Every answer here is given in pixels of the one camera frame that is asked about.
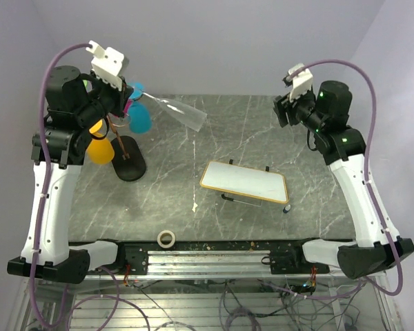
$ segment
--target small white board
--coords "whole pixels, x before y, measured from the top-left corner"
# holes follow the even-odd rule
[[[274,172],[210,161],[199,184],[221,192],[288,203],[285,177]]]

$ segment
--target marble surface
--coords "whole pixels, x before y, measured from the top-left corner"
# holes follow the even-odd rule
[[[172,230],[179,240],[349,239],[354,226],[335,178],[306,146],[301,126],[280,128],[272,97],[170,96],[208,114],[199,132],[187,129],[151,100],[150,132],[135,135],[147,162],[137,182],[118,180],[112,165],[86,161],[75,190],[71,241],[156,240]],[[210,160],[282,173],[292,210],[224,201],[202,188]]]

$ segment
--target roll of tape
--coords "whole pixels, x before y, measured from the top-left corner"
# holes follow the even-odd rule
[[[162,239],[164,237],[167,237],[167,236],[171,236],[172,237],[172,239],[170,240],[170,243],[163,243]],[[157,238],[158,245],[160,245],[162,248],[170,248],[170,247],[172,247],[175,244],[176,240],[177,240],[177,237],[175,236],[175,233],[173,233],[172,231],[169,231],[169,230],[161,231],[158,234],[158,238]]]

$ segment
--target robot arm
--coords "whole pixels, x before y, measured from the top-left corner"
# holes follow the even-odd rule
[[[300,63],[288,73],[302,66]],[[316,149],[341,186],[355,226],[355,241],[307,241],[302,247],[306,260],[341,268],[352,279],[392,268],[395,260],[384,231],[390,233],[401,259],[414,251],[414,245],[411,239],[400,237],[370,174],[369,183],[386,218],[387,229],[382,229],[364,182],[365,142],[359,131],[346,125],[352,99],[348,86],[338,81],[325,81],[316,97],[310,70],[299,73],[292,81],[287,79],[288,76],[284,81],[293,89],[275,99],[279,124],[284,127],[301,123],[313,134]]]
[[[52,160],[51,180],[41,223],[36,277],[63,283],[81,283],[89,270],[101,265],[124,266],[122,243],[99,240],[69,247],[68,225],[74,189],[92,137],[89,129],[109,113],[124,115],[133,89],[120,76],[128,60],[112,48],[91,41],[92,72],[82,74],[72,66],[56,67],[50,75],[46,100],[46,142]],[[83,80],[92,84],[86,91]],[[33,256],[35,224],[46,170],[40,136],[32,138],[35,192],[26,243],[20,257],[8,262],[8,273],[28,276]]]

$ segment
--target white wall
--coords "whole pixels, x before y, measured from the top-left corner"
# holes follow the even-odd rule
[[[414,240],[414,0],[386,0],[353,61],[371,76],[378,97],[371,167],[386,209],[403,237]],[[352,72],[349,123],[369,128],[365,83]],[[406,330],[414,330],[414,254],[403,262],[404,290],[397,297]]]
[[[29,0],[0,0],[0,330],[5,330],[20,278],[6,273],[30,222],[30,160],[37,96],[53,44]]]
[[[55,42],[93,39],[150,92],[279,94],[296,63],[350,59],[384,0],[34,0]],[[88,68],[88,57],[70,57]],[[340,68],[316,69],[319,79]]]

